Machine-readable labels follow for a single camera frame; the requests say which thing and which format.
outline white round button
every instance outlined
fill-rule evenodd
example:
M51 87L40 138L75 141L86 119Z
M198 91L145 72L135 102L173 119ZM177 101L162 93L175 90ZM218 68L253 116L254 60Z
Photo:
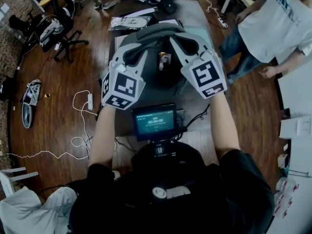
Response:
M158 197L158 198L166 198L167 197L166 191L160 187L154 187L152 192L153 192L155 197Z

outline brick wall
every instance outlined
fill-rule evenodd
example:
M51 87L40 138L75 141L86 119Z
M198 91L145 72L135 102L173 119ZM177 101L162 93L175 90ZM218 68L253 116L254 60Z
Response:
M8 25L8 20L11 15L16 15L22 20L27 20L27 14L33 9L33 14L36 15L39 10L34 5L32 0L0 0L0 6L6 3L10 9L2 19L2 22ZM9 34L3 27L0 26L0 83L4 81L5 76L13 77L15 68L18 62L22 44ZM0 140L4 142L3 150L8 151L7 142L7 108L8 102L0 101ZM10 162L0 156L0 170L9 167ZM3 192L0 186L0 199Z

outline blue jeans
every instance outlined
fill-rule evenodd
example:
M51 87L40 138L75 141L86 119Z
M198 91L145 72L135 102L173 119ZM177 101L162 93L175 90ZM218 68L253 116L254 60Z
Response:
M219 50L222 54L223 62L227 62L232 56L242 53L238 65L227 74L229 83L233 83L235 79L241 78L254 70L261 64L252 54L249 53L240 33L236 26L233 31L225 38L220 45Z

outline white stool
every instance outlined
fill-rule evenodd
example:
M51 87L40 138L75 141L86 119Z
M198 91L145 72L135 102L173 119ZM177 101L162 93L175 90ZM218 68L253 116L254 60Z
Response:
M9 173L20 172L20 171L26 171L26 167L20 167L20 168L8 169L8 170L0 170L0 181L1 181L1 185L3 187L6 197L12 195L15 192L13 182L39 175L38 172L24 174L24 175L20 175L16 177L8 177L6 175Z

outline hand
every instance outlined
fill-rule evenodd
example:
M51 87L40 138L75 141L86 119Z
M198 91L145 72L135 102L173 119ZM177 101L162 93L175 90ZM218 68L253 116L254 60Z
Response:
M239 14L236 16L235 22L236 22L237 24L240 24L240 23L246 18L246 16L248 16L248 14L247 14L245 11L239 13Z
M261 72L259 72L260 75L262 75L264 78L272 78L277 74L276 68L275 67L265 67L262 69Z

